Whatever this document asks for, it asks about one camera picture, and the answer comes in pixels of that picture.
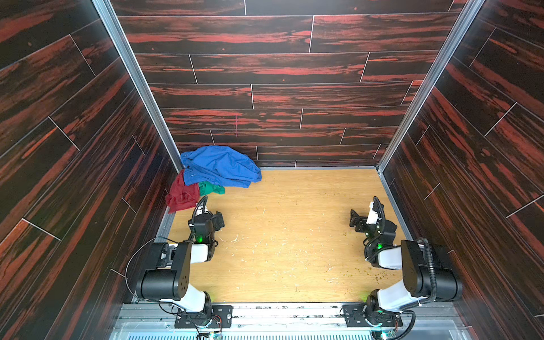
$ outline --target mounting plate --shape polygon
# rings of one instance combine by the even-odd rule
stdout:
[[[221,328],[230,328],[232,325],[232,306],[227,305],[213,305],[212,306],[212,316],[218,316],[221,320]],[[174,322],[174,328],[186,329],[186,328],[195,328],[193,322],[185,313],[180,313],[179,318],[176,317]],[[210,323],[204,327],[199,326],[199,329],[218,329],[219,324],[213,318]]]
[[[342,307],[342,314],[347,327],[379,327],[370,325],[364,317],[362,305],[345,305]]]

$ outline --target red cloth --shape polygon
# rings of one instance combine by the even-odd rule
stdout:
[[[170,193],[166,195],[166,204],[170,212],[185,210],[196,207],[200,199],[200,188],[198,183],[186,186],[183,181],[183,170],[177,175],[170,187]]]

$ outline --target pile of clothes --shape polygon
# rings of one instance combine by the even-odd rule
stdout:
[[[174,180],[166,204],[170,212],[194,208],[210,193],[225,193],[225,187],[248,188],[260,182],[261,170],[246,155],[228,146],[210,145],[183,152],[185,169]]]

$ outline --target wooden table surface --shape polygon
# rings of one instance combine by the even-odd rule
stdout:
[[[368,214],[373,196],[398,225],[375,170],[263,170],[249,188],[210,194],[208,208],[225,228],[210,262],[191,266],[190,282],[214,302],[364,301],[376,288],[402,279],[401,271],[364,260],[363,233],[349,227],[350,209]],[[170,238],[189,235],[193,210],[177,212]]]

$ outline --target wall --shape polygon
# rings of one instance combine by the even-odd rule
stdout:
[[[0,4],[0,337],[102,339],[174,174],[90,0]]]
[[[376,165],[463,0],[112,0],[181,152]]]
[[[544,2],[487,0],[384,175],[483,339],[544,338]]]

